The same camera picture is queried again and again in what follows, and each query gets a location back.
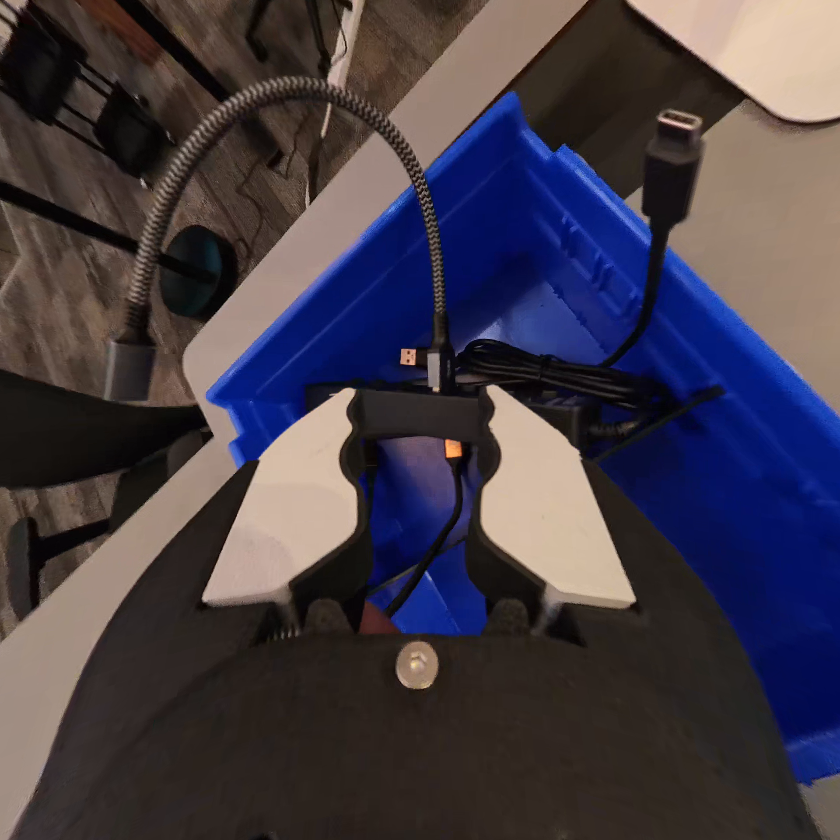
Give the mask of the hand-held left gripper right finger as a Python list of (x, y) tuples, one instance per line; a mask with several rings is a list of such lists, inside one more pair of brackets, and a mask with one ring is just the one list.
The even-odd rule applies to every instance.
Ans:
[(567, 604), (635, 605), (579, 450), (505, 391), (484, 391), (478, 405), (472, 584), (491, 604), (520, 601), (529, 617)]

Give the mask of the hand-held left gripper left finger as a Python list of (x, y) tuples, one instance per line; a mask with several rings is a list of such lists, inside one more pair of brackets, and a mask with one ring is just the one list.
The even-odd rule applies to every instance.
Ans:
[(359, 419), (345, 388), (290, 426), (259, 458), (206, 583), (206, 606), (347, 602), (373, 570)]

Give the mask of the black multi-port hub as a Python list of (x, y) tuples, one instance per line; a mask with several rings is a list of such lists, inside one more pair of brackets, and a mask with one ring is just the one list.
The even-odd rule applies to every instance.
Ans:
[[(432, 395), (410, 385), (353, 388), (352, 383), (321, 383), (306, 387), (309, 413), (350, 388), (349, 418), (363, 440), (430, 437), (477, 445), (482, 409), (477, 390), (467, 395)], [(725, 395), (720, 385), (696, 392), (663, 412), (641, 413), (624, 421), (606, 422), (599, 403), (584, 397), (564, 397), (557, 404), (526, 401), (524, 407), (560, 432), (581, 454), (600, 461), (672, 424), (699, 406)]]

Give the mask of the blue plastic bin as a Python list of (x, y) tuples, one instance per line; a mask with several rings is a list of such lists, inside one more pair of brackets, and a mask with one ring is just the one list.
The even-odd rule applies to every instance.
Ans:
[[(642, 299), (645, 223), (571, 150), (552, 152), (515, 93), (427, 171), (451, 338), (596, 364)], [(390, 381), (428, 343), (431, 271), (411, 187), (205, 390), (238, 465), (304, 412), (305, 388)], [(763, 683), (800, 782), (838, 773), (838, 416), (674, 252), (654, 318), (621, 367), (693, 407), (602, 468), (714, 595)]]

